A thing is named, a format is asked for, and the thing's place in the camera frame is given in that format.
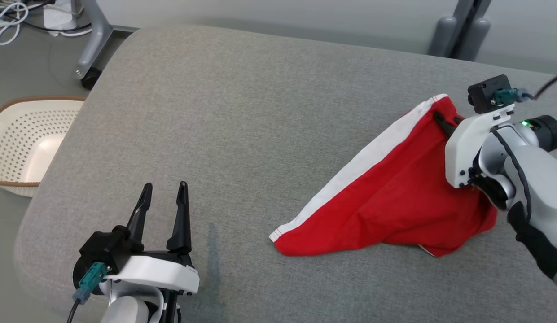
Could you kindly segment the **grey partition post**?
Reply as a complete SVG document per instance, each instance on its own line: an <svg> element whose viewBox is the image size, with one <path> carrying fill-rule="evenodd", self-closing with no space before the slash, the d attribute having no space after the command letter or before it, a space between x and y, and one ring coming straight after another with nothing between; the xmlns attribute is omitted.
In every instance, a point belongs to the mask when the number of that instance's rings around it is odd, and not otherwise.
<svg viewBox="0 0 557 323"><path fill-rule="evenodd" d="M457 18L457 28L449 46L449 58L457 59L461 43L469 25L478 18L487 18L486 12L492 0L458 0L453 16Z"/></svg>

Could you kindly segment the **red white striped shorts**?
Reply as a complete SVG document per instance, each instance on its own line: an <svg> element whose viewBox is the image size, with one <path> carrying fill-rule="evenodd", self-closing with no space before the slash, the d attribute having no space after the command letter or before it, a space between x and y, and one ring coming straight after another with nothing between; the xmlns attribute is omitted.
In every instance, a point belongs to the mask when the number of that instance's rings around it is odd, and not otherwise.
<svg viewBox="0 0 557 323"><path fill-rule="evenodd" d="M440 257L492 229L498 211L487 196L446 181L447 137L434 112L460 116L439 94L397 119L270 233L278 252L315 256L384 243L417 245Z"/></svg>

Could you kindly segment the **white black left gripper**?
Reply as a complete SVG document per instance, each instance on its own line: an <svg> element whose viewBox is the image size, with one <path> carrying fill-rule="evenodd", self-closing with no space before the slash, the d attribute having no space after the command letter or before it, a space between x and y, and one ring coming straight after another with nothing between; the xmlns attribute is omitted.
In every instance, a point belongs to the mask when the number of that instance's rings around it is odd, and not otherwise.
<svg viewBox="0 0 557 323"><path fill-rule="evenodd" d="M130 240L142 244L146 213L150 208L153 185L145 184L139 200L127 223ZM190 253L192 251L189 213L188 184L181 181L176 196L176 217L172 235L166 248L169 252ZM161 289L175 292L198 293L200 277L190 265L157 259L145 255L132 255L117 274L108 274L103 282L105 296L153 296Z"/></svg>

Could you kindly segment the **white box on floor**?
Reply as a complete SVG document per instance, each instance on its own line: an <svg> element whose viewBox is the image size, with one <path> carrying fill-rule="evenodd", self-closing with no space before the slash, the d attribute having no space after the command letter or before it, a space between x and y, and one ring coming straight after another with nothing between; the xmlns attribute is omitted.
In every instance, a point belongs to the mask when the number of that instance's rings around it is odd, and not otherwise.
<svg viewBox="0 0 557 323"><path fill-rule="evenodd" d="M51 31L71 30L83 14L80 0L55 0L43 8L43 26Z"/></svg>

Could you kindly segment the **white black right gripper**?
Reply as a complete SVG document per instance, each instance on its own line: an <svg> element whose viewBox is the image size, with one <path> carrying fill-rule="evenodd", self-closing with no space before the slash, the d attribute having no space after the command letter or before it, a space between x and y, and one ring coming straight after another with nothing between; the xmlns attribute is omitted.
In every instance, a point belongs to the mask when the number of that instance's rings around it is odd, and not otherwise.
<svg viewBox="0 0 557 323"><path fill-rule="evenodd" d="M491 129L511 119L514 104L467 119L454 115L448 119L434 112L434 120L449 138L445 145L445 178L454 188L469 184L469 168L485 143Z"/></svg>

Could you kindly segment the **grey cylinder post foot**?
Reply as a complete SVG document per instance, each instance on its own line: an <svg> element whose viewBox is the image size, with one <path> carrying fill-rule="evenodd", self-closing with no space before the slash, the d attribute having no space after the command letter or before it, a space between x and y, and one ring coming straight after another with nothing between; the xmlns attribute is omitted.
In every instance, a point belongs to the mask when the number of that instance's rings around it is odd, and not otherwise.
<svg viewBox="0 0 557 323"><path fill-rule="evenodd" d="M458 21L454 16L440 18L427 54L433 57L448 57L450 53L449 46L452 43L457 25Z"/></svg>
<svg viewBox="0 0 557 323"><path fill-rule="evenodd" d="M491 22L484 17L471 22L461 43L457 59L461 61L475 61L490 27Z"/></svg>

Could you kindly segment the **grey desk leg with caster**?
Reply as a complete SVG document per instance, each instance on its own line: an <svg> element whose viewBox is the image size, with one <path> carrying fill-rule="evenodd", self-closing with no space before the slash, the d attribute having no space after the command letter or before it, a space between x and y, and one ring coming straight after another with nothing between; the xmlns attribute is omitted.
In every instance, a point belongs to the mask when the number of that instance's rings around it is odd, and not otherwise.
<svg viewBox="0 0 557 323"><path fill-rule="evenodd" d="M96 63L108 43L115 38L127 38L137 28L111 25L96 0L81 0L81 2L90 20L91 33L76 63L75 79L79 80L86 90L92 90L102 74L102 71L96 67Z"/></svg>

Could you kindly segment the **cream perforated laundry basket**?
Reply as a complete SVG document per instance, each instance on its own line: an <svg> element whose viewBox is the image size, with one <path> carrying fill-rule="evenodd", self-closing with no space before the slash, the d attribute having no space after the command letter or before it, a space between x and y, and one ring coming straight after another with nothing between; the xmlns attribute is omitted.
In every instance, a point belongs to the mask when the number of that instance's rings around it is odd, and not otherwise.
<svg viewBox="0 0 557 323"><path fill-rule="evenodd" d="M32 96L0 108L0 188L34 196L81 110L79 96Z"/></svg>

